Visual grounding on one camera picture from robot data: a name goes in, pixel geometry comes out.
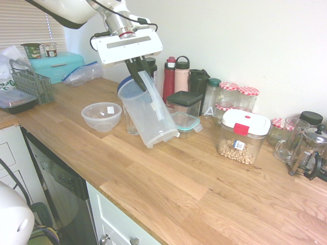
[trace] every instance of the plastic bag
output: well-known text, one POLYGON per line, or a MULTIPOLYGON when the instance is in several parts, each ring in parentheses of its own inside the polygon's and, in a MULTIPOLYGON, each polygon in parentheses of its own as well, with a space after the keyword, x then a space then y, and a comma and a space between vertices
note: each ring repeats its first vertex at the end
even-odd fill
MULTIPOLYGON (((27 64, 31 64, 26 54, 20 51, 15 45, 12 45, 0 52, 0 91, 14 89, 15 82, 11 76, 12 70, 9 60, 20 60, 27 64)), ((26 69, 25 66, 15 64, 18 70, 26 69)))
POLYGON ((82 65, 71 73, 69 73, 62 82, 70 86, 79 86, 94 78, 101 78, 103 76, 103 68, 97 61, 82 65))

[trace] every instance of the butcher block counter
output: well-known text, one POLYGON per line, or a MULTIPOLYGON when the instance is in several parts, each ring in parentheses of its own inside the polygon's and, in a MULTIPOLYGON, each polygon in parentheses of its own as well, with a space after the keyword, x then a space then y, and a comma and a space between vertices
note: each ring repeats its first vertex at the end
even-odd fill
POLYGON ((108 133, 91 129, 82 109, 113 102, 118 84, 96 79, 52 85, 56 101, 17 114, 18 122, 162 244, 327 244, 327 183, 288 175, 265 143, 254 165, 220 156, 219 127, 148 149, 122 115, 108 133))

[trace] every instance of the red checkered jar lid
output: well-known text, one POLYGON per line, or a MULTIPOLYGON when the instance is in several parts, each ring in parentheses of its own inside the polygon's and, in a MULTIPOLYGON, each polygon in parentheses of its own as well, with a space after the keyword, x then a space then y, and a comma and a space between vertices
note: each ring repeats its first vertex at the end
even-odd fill
MULTIPOLYGON (((272 121, 272 124, 273 124, 276 128, 283 129, 283 128, 284 128, 284 124, 285 124, 285 119, 282 119, 282 118, 275 118, 275 119, 272 121)), ((292 131, 292 130, 294 130, 294 126, 292 126, 292 125, 288 125, 288 126, 287 126, 287 130, 288 130, 288 131, 292 131)))
POLYGON ((256 88, 251 88, 251 87, 239 87, 239 92, 241 94, 245 94, 248 96, 258 96, 259 95, 259 90, 257 90, 256 88))
POLYGON ((234 109, 234 106, 229 106, 229 104, 216 104, 216 108, 221 110, 221 111, 228 111, 230 109, 234 109))
POLYGON ((230 91, 234 91, 239 88, 239 86, 236 83, 231 83, 231 82, 222 82, 219 84, 219 87, 230 91))

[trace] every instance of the dishwasher door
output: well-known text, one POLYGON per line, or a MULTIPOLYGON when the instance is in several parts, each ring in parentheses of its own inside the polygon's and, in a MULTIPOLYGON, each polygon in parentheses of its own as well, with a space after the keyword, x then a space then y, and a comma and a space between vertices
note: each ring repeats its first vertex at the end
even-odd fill
POLYGON ((27 137, 28 143, 58 213, 57 226, 62 227, 74 245, 97 245, 85 180, 32 137, 27 137))

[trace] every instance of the red water bottle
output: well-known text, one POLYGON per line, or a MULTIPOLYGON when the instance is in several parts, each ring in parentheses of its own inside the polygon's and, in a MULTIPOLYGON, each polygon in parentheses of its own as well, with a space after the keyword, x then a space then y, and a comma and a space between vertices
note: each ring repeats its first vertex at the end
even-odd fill
POLYGON ((170 56, 165 63, 165 79, 163 81, 162 99, 167 102, 167 97, 175 91, 175 57, 170 56))

